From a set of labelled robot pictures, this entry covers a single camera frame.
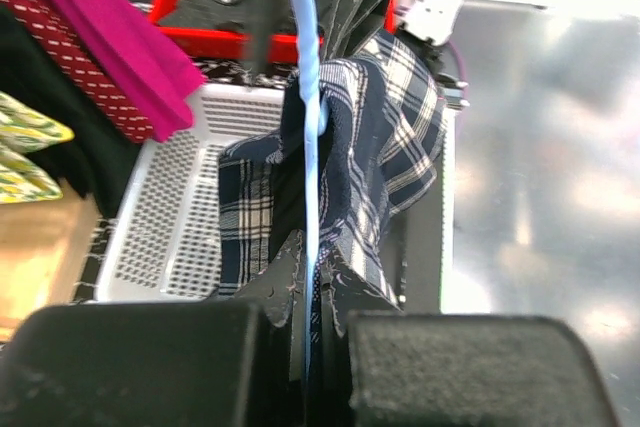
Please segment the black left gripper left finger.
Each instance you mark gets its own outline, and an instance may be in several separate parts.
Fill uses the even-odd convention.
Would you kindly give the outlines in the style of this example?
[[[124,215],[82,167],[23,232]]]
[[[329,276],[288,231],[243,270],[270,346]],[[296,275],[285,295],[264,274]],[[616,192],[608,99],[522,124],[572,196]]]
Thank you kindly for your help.
[[[229,299],[52,306],[1,357],[5,426],[293,426],[292,233]]]

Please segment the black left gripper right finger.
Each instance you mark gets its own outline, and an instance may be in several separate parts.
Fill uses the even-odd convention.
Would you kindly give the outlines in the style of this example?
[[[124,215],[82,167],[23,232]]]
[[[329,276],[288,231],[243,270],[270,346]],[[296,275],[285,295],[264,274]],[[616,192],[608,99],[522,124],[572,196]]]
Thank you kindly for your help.
[[[404,313],[323,248],[316,426],[616,426],[594,359],[543,316]]]

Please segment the light blue wire hanger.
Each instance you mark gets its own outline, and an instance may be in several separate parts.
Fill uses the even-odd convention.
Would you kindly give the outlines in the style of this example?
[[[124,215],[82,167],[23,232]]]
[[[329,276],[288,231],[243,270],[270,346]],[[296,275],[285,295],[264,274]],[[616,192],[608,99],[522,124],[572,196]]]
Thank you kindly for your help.
[[[299,96],[305,106],[304,188],[306,216],[306,272],[304,317],[304,374],[311,379],[313,359],[314,276],[320,248],[319,220],[319,146],[318,139],[328,125],[328,107],[319,89],[319,36],[315,0],[291,0],[297,27]]]

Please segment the navy plaid skirt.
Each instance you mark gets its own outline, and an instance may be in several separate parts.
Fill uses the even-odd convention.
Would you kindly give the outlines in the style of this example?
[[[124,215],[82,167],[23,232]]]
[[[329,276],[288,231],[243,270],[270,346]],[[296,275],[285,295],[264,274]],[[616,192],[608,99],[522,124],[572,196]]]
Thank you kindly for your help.
[[[392,217],[437,177],[446,105],[418,48],[380,30],[354,55],[320,67],[329,110],[319,140],[320,254],[337,254],[371,293],[395,303],[379,250]],[[221,276],[229,296],[274,260],[305,224],[304,105],[299,79],[284,91],[281,122],[218,158]]]

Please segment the black skirt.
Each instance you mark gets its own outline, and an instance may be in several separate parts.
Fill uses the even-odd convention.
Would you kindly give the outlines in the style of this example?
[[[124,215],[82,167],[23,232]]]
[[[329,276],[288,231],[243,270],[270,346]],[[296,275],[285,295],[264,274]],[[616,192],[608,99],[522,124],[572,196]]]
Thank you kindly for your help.
[[[1,106],[24,124],[29,156],[48,175],[93,197],[113,218],[135,166],[139,147],[128,140],[74,85],[10,13],[1,9]]]

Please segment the lemon print skirt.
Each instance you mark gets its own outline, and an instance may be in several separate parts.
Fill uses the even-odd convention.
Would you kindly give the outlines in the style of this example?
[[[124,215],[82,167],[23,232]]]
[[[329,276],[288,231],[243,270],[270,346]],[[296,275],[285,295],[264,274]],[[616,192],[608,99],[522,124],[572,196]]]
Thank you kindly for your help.
[[[59,185],[28,154],[74,139],[73,131],[1,93],[1,204],[60,199]]]

